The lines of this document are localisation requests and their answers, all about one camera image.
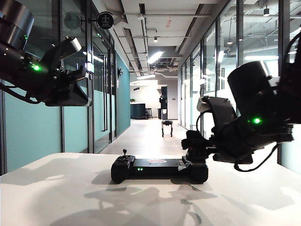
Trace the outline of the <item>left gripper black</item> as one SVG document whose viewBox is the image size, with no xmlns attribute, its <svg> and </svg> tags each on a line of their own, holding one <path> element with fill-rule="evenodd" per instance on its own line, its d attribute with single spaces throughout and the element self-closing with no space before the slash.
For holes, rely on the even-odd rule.
<svg viewBox="0 0 301 226">
<path fill-rule="evenodd" d="M 78 70 L 61 71 L 46 106 L 91 106 L 92 100 L 78 85 L 78 81 L 87 78 L 87 69 L 80 66 Z"/>
</svg>

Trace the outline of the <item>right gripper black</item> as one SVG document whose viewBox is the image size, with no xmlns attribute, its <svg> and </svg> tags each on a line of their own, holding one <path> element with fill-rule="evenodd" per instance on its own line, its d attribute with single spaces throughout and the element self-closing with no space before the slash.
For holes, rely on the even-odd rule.
<svg viewBox="0 0 301 226">
<path fill-rule="evenodd" d="M 253 163 L 253 132 L 222 132 L 213 135 L 206 142 L 198 130 L 188 130 L 186 139 L 181 141 L 182 149 L 187 150 L 182 161 L 185 164 L 196 165 L 206 163 L 207 146 L 212 146 L 213 160 L 226 163 L 251 164 Z"/>
</svg>

